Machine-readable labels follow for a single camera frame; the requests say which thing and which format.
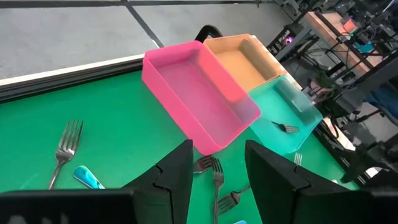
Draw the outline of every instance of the fork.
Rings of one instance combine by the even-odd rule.
[[[303,154],[296,152],[294,154],[294,163],[301,166],[301,161],[303,159]]]
[[[220,198],[218,200],[218,215],[222,215],[231,210],[232,208],[234,208],[240,202],[241,195],[249,189],[250,185],[243,188],[239,192],[232,191],[228,195],[225,195],[224,197]]]
[[[281,129],[282,131],[286,132],[286,133],[297,133],[300,132],[299,127],[296,126],[290,126],[290,125],[285,125],[285,124],[279,124],[276,122],[271,121],[272,124],[278,126],[279,129]]]
[[[218,193],[220,192],[220,188],[224,183],[224,172],[221,167],[220,160],[217,158],[213,158],[213,180],[215,185],[215,201],[214,201],[214,223],[218,224]]]
[[[206,171],[208,168],[211,167],[213,163],[213,156],[203,156],[202,158],[198,159],[196,162],[193,163],[193,173],[194,174],[201,174]]]
[[[55,160],[57,160],[57,166],[52,175],[49,190],[53,189],[55,180],[62,166],[69,162],[76,153],[77,146],[79,144],[81,129],[83,128],[83,121],[69,120],[67,126],[63,130],[61,140],[58,143],[58,148],[55,153]]]

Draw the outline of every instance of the fork handle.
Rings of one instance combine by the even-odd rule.
[[[52,177],[51,177],[49,190],[54,188],[55,180],[57,179],[58,174],[60,173],[60,170],[61,170],[63,165],[64,165],[64,162],[57,162],[57,166],[56,166],[56,168],[54,170],[54,173],[52,174]]]
[[[216,186],[215,201],[214,201],[214,224],[218,224],[218,192],[220,188]]]
[[[245,191],[250,189],[250,185],[247,185],[245,188],[243,188],[240,192],[238,192],[238,195],[241,196]]]

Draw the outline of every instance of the translucent container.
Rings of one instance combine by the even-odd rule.
[[[262,111],[261,117],[250,128],[265,147],[282,156],[298,150],[322,120],[322,114],[287,75],[261,85],[249,94]],[[296,126],[300,132],[285,133],[271,121]]]
[[[226,147],[261,111],[198,41],[150,50],[142,80],[203,155]]]
[[[205,45],[246,92],[279,76],[265,47],[249,34],[206,39]]]

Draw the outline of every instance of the green tabletop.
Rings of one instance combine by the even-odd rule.
[[[65,164],[56,189],[84,189],[72,177],[87,166],[107,188],[119,188],[141,175],[186,137],[141,80],[141,72],[0,104],[0,192],[46,189],[55,168],[55,150],[69,119],[85,122],[76,156]],[[244,142],[258,141],[247,129],[215,154],[225,172],[220,195],[249,182]],[[302,165],[330,180],[343,169],[314,135],[297,151]],[[195,159],[201,155],[195,151]],[[293,160],[294,155],[287,157]],[[344,185],[357,189],[352,183]],[[194,176],[188,223],[211,223],[214,199],[211,172]],[[220,223],[261,223],[252,192],[247,191]]]

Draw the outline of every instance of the blue handled utensil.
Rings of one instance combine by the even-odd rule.
[[[78,166],[73,171],[73,177],[91,189],[105,189],[94,174],[85,166]]]

